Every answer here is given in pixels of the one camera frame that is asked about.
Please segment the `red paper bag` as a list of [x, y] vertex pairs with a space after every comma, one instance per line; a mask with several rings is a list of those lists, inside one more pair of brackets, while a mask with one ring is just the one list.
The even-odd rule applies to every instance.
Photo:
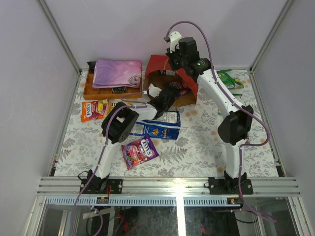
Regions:
[[143, 89], [147, 90], [150, 84], [162, 89], [164, 84], [181, 80], [187, 84], [189, 89], [180, 90], [180, 96], [175, 100], [173, 106], [178, 108], [186, 105], [196, 104], [198, 84], [183, 69], [177, 70], [177, 76], [159, 75], [158, 70], [172, 70], [167, 56], [152, 55], [145, 71]]

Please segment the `green snack packet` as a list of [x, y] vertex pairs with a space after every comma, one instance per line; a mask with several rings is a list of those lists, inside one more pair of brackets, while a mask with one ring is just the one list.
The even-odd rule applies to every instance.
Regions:
[[219, 70], [217, 74], [228, 89], [243, 89], [245, 86], [238, 78], [230, 75], [232, 69]]
[[[233, 93], [232, 94], [235, 98], [237, 98], [239, 101], [242, 101], [242, 94], [240, 94], [240, 93]], [[220, 109], [218, 109], [218, 115], [220, 115], [221, 116], [221, 111], [220, 111]]]

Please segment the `yellow chocolate candy packet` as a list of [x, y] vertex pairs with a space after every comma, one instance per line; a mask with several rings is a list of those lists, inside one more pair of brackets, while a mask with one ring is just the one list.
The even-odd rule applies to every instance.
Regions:
[[[128, 106], [133, 105], [131, 102], [124, 102], [124, 103]], [[117, 102], [110, 101], [110, 110], [109, 111], [112, 111], [116, 105], [117, 105]]]

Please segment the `purple candy packet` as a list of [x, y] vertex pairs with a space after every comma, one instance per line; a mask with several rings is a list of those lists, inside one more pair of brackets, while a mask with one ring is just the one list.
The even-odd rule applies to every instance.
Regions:
[[127, 145], [122, 145], [122, 153], [128, 170], [159, 156], [148, 134]]

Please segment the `large purple snack packet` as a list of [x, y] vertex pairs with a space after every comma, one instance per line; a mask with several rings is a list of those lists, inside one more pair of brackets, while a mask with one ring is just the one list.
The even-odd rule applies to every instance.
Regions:
[[178, 75], [176, 71], [172, 71], [172, 70], [158, 70], [158, 74], [164, 75], [164, 76], [177, 76]]

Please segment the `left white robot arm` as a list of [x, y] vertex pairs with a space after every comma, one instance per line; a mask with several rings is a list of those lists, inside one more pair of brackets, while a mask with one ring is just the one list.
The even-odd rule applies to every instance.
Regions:
[[127, 139], [136, 122], [160, 118], [179, 96], [179, 89], [164, 85], [159, 94], [149, 102], [133, 101], [128, 105], [121, 100], [116, 104], [101, 124], [105, 145], [94, 171], [96, 178], [91, 182], [91, 189], [95, 193], [102, 194], [107, 190], [108, 182], [104, 178], [109, 177], [114, 154], [119, 143]]

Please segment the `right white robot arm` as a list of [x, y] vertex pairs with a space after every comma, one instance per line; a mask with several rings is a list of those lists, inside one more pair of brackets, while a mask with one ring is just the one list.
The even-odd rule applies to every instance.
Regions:
[[252, 125], [253, 109], [244, 106], [219, 79], [211, 61], [201, 58], [193, 37], [182, 37], [178, 32], [171, 33], [164, 40], [169, 43], [166, 49], [172, 70], [183, 69], [198, 85], [206, 90], [215, 102], [223, 117], [218, 134], [226, 147], [225, 190], [235, 194], [242, 188], [238, 179], [243, 175], [240, 170], [242, 157], [239, 147], [246, 143]]

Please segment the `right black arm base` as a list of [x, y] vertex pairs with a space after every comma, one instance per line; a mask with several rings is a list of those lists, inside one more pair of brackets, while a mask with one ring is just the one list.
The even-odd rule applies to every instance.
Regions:
[[241, 175], [240, 186], [239, 178], [231, 178], [226, 172], [224, 172], [224, 178], [208, 178], [208, 189], [212, 195], [240, 194], [239, 187], [243, 195], [253, 194], [252, 182], [247, 178], [246, 172]]

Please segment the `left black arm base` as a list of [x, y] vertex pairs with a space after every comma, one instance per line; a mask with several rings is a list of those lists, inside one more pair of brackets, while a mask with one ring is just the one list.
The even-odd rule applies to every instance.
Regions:
[[123, 189], [122, 179], [111, 179], [109, 176], [99, 178], [94, 176], [89, 184], [87, 182], [93, 174], [92, 170], [83, 171], [77, 177], [81, 181], [80, 191], [86, 186], [83, 194], [121, 194]]

